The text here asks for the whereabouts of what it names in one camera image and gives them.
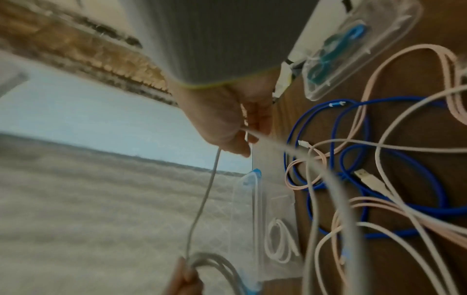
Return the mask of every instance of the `hand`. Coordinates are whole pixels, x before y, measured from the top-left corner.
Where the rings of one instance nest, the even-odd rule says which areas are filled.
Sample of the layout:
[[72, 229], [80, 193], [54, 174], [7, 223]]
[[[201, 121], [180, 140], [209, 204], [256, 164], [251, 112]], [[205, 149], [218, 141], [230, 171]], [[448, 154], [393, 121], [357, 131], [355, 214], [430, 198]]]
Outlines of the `hand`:
[[162, 295], [202, 295], [203, 282], [195, 269], [187, 269], [185, 258], [179, 258], [172, 278]]
[[272, 129], [272, 93], [280, 70], [245, 78], [230, 84], [205, 89], [190, 89], [168, 80], [172, 95], [193, 126], [208, 142], [222, 150], [249, 157], [249, 143], [258, 139], [248, 135], [245, 141], [244, 118], [248, 127], [268, 135]]

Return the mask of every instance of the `wooden table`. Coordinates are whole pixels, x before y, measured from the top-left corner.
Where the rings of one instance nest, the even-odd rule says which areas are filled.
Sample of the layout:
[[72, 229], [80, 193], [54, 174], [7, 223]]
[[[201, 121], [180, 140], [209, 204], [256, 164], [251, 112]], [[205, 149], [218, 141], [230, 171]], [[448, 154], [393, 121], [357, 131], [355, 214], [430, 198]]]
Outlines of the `wooden table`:
[[[373, 62], [361, 69], [357, 74], [342, 83], [323, 101], [338, 98], [360, 100], [366, 82], [373, 71], [385, 59], [395, 52], [415, 44], [432, 43], [445, 46], [456, 54], [467, 53], [467, 1], [465, 0], [423, 0], [425, 12], [421, 21], [405, 38], [390, 47]], [[433, 52], [428, 50], [410, 53], [390, 64], [381, 74], [371, 99], [399, 95], [429, 96], [443, 89], [440, 62]], [[303, 93], [303, 82], [298, 78], [284, 93], [273, 108], [274, 126], [272, 137], [286, 141], [293, 124], [316, 103], [308, 101]], [[384, 103], [369, 107], [371, 122], [371, 138], [377, 141], [389, 124], [410, 104]], [[325, 110], [308, 126], [304, 140], [319, 142], [330, 138], [331, 128], [341, 109]], [[348, 134], [353, 115], [349, 115], [341, 124], [338, 138]], [[456, 121], [445, 109], [427, 107], [411, 115], [402, 126], [389, 137], [388, 143], [406, 146], [426, 147], [460, 147], [467, 146], [467, 126]], [[409, 153], [442, 182], [452, 206], [467, 204], [467, 156], [460, 155], [428, 155]], [[383, 154], [383, 166], [398, 192], [405, 201], [426, 206], [436, 206], [432, 189], [424, 178], [412, 168], [390, 155]], [[267, 181], [283, 183], [284, 168], [282, 153], [259, 142], [253, 148], [253, 167], [263, 172]], [[378, 175], [374, 161], [374, 149], [363, 165], [367, 171]], [[358, 196], [356, 189], [347, 186], [351, 197]], [[320, 225], [329, 229], [334, 208], [327, 192], [318, 192], [320, 204]], [[306, 211], [306, 195], [295, 193], [297, 223], [299, 227], [300, 246], [305, 254], [310, 221]], [[467, 226], [467, 218], [449, 219], [459, 225]], [[404, 218], [394, 214], [371, 209], [370, 222], [389, 229], [410, 228]], [[448, 264], [457, 282], [459, 292], [467, 294], [467, 252], [462, 248], [431, 234], [433, 240]], [[426, 247], [419, 237], [408, 238], [435, 269]], [[435, 294], [433, 286], [413, 258], [398, 244], [388, 239], [366, 241], [368, 256], [371, 261], [372, 283], [375, 294]], [[332, 260], [330, 244], [326, 244], [321, 253], [321, 264], [324, 282], [330, 294], [341, 293], [341, 280]], [[268, 282], [266, 294], [299, 294], [300, 279], [288, 279]]]

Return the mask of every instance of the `gray sleeve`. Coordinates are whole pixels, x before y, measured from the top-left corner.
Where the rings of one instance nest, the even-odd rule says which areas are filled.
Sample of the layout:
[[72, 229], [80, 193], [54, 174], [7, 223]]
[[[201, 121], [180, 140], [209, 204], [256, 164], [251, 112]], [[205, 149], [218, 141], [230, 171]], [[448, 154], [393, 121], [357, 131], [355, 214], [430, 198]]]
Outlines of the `gray sleeve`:
[[318, 0], [121, 0], [143, 50], [189, 86], [279, 66]]

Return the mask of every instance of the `person's hand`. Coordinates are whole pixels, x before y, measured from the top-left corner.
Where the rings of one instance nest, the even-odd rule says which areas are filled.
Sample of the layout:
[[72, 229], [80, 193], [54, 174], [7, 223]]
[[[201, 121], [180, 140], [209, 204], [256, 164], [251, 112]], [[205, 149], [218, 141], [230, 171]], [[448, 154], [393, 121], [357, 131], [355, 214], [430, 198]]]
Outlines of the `person's hand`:
[[202, 295], [203, 282], [195, 269], [187, 269], [185, 258], [179, 258], [169, 284], [162, 295]]
[[272, 93], [280, 70], [212, 88], [190, 89], [167, 79], [169, 90], [193, 126], [208, 142], [222, 150], [250, 156], [250, 143], [258, 139], [245, 132], [240, 105], [247, 112], [248, 127], [268, 135], [272, 129]]

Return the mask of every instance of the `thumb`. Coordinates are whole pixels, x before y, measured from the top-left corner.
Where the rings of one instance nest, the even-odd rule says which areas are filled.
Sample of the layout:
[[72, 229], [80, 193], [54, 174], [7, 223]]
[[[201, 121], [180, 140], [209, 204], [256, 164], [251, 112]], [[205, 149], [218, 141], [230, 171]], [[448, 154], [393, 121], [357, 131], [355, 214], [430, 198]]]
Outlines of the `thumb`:
[[250, 157], [251, 150], [248, 142], [245, 141], [245, 131], [240, 130], [235, 134], [234, 138], [224, 144], [219, 145], [219, 147], [226, 152], [231, 152], [234, 154], [239, 154], [245, 158]]

